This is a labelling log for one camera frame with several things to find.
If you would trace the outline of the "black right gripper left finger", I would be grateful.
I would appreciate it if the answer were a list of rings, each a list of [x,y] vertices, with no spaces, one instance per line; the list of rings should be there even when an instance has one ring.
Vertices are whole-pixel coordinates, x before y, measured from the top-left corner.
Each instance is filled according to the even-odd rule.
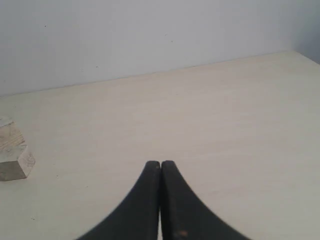
[[[147,161],[122,202],[80,240],[156,240],[159,227],[160,163]]]

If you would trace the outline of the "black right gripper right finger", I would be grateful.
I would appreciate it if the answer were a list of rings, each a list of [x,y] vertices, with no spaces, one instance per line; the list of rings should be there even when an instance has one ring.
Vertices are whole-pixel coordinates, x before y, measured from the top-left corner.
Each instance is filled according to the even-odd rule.
[[[174,161],[161,164],[161,231],[164,240],[245,240],[193,192]]]

